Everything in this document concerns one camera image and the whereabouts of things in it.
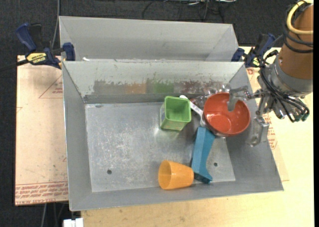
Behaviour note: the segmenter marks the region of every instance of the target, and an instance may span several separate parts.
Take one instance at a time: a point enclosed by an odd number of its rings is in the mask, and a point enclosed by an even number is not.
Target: clamp
[[[70,42],[64,43],[62,48],[52,50],[47,42],[42,41],[42,26],[39,23],[30,25],[24,23],[19,26],[15,35],[19,41],[28,48],[25,59],[14,64],[0,68],[0,71],[15,68],[30,63],[32,65],[49,65],[61,69],[61,61],[56,57],[62,52],[66,53],[66,60],[75,60],[74,46]]]

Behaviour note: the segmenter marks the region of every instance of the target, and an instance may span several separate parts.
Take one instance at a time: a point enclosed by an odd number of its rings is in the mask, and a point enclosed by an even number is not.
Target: gray metal tray
[[[212,184],[164,191],[162,160],[189,165],[199,117],[181,132],[159,128],[165,96],[195,97],[219,84],[249,86],[242,63],[93,60],[63,62],[69,203],[73,211],[282,190],[268,143],[217,137],[207,160]],[[252,118],[254,100],[247,102]]]

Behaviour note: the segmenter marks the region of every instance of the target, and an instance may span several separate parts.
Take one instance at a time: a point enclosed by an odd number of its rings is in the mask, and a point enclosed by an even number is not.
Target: cardboard sheet
[[[17,69],[15,205],[68,200],[62,71]]]

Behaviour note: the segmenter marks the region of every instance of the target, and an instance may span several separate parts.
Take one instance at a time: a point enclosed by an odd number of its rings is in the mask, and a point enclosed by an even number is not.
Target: orange cylinder
[[[314,5],[309,6],[301,13],[295,21],[294,27],[298,30],[309,31],[314,29]],[[297,40],[313,42],[313,34],[300,34],[298,36],[289,31],[289,35]],[[287,43],[291,47],[300,50],[309,50],[311,47],[293,42],[287,38]],[[279,52],[279,65],[281,69],[294,78],[313,78],[313,52],[298,53],[290,50],[285,44]]]

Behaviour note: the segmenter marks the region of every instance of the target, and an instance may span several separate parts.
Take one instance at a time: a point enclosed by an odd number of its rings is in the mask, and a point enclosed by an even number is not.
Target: green cup
[[[164,104],[160,108],[160,127],[180,131],[189,122],[191,122],[189,100],[179,97],[165,97]]]

